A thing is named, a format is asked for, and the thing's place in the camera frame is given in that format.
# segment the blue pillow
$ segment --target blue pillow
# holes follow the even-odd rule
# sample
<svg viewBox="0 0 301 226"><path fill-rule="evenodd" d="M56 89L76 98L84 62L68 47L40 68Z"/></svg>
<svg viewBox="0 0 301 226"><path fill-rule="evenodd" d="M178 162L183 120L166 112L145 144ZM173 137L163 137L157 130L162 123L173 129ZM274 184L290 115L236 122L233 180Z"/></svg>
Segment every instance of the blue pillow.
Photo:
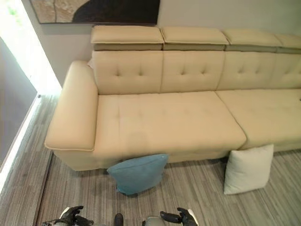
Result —
<svg viewBox="0 0 301 226"><path fill-rule="evenodd" d="M130 195L159 184L167 159L167 154L155 154L123 161L107 171L117 181L117 190Z"/></svg>

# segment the sofa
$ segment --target sofa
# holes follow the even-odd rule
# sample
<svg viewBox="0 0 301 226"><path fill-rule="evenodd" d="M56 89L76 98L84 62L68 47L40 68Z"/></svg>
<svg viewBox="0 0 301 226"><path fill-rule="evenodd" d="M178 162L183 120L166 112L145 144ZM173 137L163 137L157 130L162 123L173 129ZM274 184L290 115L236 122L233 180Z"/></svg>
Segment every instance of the sofa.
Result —
<svg viewBox="0 0 301 226"><path fill-rule="evenodd" d="M45 140L73 170L301 148L300 36L95 26L91 43L91 62L68 70Z"/></svg>

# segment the framed artwork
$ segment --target framed artwork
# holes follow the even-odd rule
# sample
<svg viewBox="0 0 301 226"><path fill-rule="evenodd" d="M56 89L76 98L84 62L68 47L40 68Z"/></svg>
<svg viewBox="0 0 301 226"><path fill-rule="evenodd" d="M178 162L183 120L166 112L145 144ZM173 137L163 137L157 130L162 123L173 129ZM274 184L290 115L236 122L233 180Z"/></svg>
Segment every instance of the framed artwork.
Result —
<svg viewBox="0 0 301 226"><path fill-rule="evenodd" d="M160 0L30 0L40 24L157 24Z"/></svg>

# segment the headrest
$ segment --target headrest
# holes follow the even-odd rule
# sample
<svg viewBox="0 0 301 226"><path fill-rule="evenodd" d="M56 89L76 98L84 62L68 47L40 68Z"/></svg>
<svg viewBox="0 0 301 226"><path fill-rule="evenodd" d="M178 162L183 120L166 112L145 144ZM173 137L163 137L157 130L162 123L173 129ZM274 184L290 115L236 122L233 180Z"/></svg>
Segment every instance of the headrest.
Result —
<svg viewBox="0 0 301 226"><path fill-rule="evenodd" d="M282 43L282 46L277 49L277 53L301 54L301 36L292 34L275 34L275 36Z"/></svg>
<svg viewBox="0 0 301 226"><path fill-rule="evenodd" d="M94 50L161 50L163 38L157 27L94 26Z"/></svg>
<svg viewBox="0 0 301 226"><path fill-rule="evenodd" d="M164 50L224 50L228 41L221 31L204 27L163 27Z"/></svg>
<svg viewBox="0 0 301 226"><path fill-rule="evenodd" d="M230 45L226 51L272 52L277 51L281 42L275 35L251 29L227 29L223 31Z"/></svg>

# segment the gray carpet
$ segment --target gray carpet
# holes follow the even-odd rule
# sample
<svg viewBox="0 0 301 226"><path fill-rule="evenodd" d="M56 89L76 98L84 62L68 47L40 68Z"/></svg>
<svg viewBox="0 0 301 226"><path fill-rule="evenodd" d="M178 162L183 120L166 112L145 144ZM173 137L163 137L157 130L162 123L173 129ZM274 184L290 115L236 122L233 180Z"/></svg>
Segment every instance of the gray carpet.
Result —
<svg viewBox="0 0 301 226"><path fill-rule="evenodd" d="M114 179L104 170L75 172L54 156L37 225L76 205L85 206L83 217L108 226L118 212L125 226L140 226L148 215L176 213L177 207L192 209L200 226L301 225L300 150L275 154L264 189L226 196L224 170L219 160L168 164L159 186L127 197L116 192Z"/></svg>

